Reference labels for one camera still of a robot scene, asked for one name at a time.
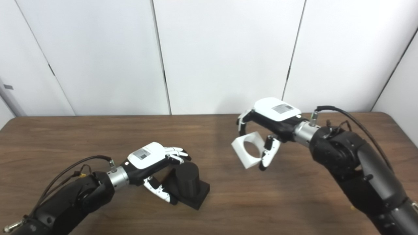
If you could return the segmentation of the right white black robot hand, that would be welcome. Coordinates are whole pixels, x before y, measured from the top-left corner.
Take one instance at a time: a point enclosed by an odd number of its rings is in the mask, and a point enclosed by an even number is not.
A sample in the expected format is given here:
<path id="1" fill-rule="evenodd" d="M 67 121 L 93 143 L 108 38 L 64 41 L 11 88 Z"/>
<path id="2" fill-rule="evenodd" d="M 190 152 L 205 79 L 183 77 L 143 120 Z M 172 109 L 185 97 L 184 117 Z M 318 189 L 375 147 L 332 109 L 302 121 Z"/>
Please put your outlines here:
<path id="1" fill-rule="evenodd" d="M 304 119 L 301 111 L 278 99 L 263 98 L 255 102 L 253 108 L 244 111 L 236 120 L 239 137 L 246 135 L 249 122 L 271 131 L 263 144 L 259 169 L 266 171 L 282 143 L 296 142 L 294 130 Z"/>

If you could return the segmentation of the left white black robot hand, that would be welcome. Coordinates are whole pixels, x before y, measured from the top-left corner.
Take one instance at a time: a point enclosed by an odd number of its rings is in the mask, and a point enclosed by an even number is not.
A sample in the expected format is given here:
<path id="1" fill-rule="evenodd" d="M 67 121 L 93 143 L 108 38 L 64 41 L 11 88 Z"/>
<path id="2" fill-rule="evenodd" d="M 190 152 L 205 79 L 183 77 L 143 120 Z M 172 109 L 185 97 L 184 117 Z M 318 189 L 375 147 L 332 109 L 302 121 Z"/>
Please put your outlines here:
<path id="1" fill-rule="evenodd" d="M 163 187 L 154 174 L 170 165 L 190 162 L 191 156 L 180 147 L 165 147 L 152 142 L 129 154 L 121 164 L 130 185 L 144 186 L 162 200 L 176 205 L 178 200 Z"/>

